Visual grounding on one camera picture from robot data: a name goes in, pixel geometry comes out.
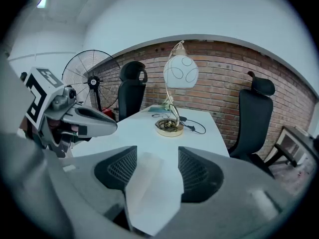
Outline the blue notebook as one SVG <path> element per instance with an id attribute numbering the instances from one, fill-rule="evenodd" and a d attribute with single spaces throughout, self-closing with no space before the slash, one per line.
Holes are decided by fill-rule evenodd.
<path id="1" fill-rule="evenodd" d="M 148 109 L 148 113 L 150 113 L 150 114 L 170 114 L 170 111 L 165 110 L 164 108 L 161 108 L 161 107 L 150 107 Z"/>

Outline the gold lamp with globe shade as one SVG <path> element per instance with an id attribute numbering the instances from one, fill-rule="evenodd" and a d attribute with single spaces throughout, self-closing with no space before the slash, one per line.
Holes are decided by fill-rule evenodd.
<path id="1" fill-rule="evenodd" d="M 169 89 L 193 88 L 198 80 L 199 69 L 184 47 L 185 41 L 178 42 L 171 50 L 163 69 L 166 96 L 171 96 Z M 165 137 L 182 135 L 184 125 L 177 107 L 174 105 L 172 116 L 155 123 L 157 132 Z"/>

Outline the black mesh office chair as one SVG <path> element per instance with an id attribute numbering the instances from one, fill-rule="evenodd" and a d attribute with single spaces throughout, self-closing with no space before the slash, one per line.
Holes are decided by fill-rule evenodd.
<path id="1" fill-rule="evenodd" d="M 119 121 L 140 111 L 148 76 L 145 65 L 139 61 L 125 64 L 119 73 L 121 84 L 118 89 Z"/>

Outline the white flower bouquet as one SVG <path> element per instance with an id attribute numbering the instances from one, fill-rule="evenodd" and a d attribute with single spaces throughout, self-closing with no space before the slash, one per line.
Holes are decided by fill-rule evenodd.
<path id="1" fill-rule="evenodd" d="M 167 96 L 165 100 L 162 102 L 162 105 L 164 110 L 172 112 L 174 108 L 173 104 L 173 97 L 172 96 Z"/>

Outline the large black floor fan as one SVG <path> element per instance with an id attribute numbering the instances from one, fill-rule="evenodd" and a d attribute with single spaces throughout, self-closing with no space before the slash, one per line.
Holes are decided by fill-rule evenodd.
<path id="1" fill-rule="evenodd" d="M 120 65 L 100 50 L 86 50 L 75 55 L 65 66 L 62 81 L 76 91 L 80 104 L 106 112 L 118 98 Z"/>

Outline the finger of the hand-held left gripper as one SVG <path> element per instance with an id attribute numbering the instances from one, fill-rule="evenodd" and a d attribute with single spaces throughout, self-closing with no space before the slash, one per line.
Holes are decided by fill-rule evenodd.
<path id="1" fill-rule="evenodd" d="M 88 106 L 72 106 L 61 118 L 77 127 L 78 137 L 100 137 L 113 134 L 117 123 L 104 113 Z"/>

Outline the black high-back office chair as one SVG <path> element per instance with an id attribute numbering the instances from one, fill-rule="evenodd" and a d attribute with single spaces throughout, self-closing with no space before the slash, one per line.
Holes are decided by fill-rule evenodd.
<path id="1" fill-rule="evenodd" d="M 273 111 L 270 96 L 275 93 L 275 86 L 269 79 L 257 77 L 252 71 L 247 74 L 252 77 L 251 89 L 239 92 L 239 131 L 228 153 L 230 157 L 252 163 L 274 177 L 257 152 L 267 137 Z"/>

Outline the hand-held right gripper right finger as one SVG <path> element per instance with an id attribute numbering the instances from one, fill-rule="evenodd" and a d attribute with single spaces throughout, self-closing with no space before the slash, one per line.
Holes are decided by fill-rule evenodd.
<path id="1" fill-rule="evenodd" d="M 190 147 L 178 149 L 181 207 L 156 239 L 264 239 L 293 205 L 257 166 Z"/>

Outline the dark-top side table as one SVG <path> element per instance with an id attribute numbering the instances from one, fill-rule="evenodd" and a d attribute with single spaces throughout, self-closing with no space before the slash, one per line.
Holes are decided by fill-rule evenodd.
<path id="1" fill-rule="evenodd" d="M 297 155 L 292 156 L 282 145 L 285 137 L 290 138 L 302 151 L 303 153 L 309 154 L 317 164 L 319 164 L 319 152 L 315 148 L 314 138 L 311 135 L 304 135 L 297 127 L 283 126 L 281 134 L 274 144 L 269 155 L 264 159 L 264 163 L 267 167 L 273 165 L 282 156 L 287 159 L 287 162 L 297 167 L 298 161 L 301 160 Z"/>

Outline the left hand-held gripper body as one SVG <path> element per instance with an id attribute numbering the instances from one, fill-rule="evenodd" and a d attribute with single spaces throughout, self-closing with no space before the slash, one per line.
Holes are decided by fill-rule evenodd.
<path id="1" fill-rule="evenodd" d="M 23 83 L 34 95 L 23 120 L 26 137 L 59 158 L 66 157 L 74 132 L 61 133 L 66 124 L 63 117 L 75 105 L 76 91 L 47 68 L 31 68 Z"/>

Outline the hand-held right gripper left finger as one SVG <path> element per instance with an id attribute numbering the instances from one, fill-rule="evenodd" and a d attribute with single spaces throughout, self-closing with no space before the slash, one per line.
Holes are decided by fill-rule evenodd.
<path id="1" fill-rule="evenodd" d="M 134 229 L 128 218 L 125 188 L 136 167 L 136 146 L 63 160 L 64 171 L 84 200 L 99 214 L 131 232 Z"/>

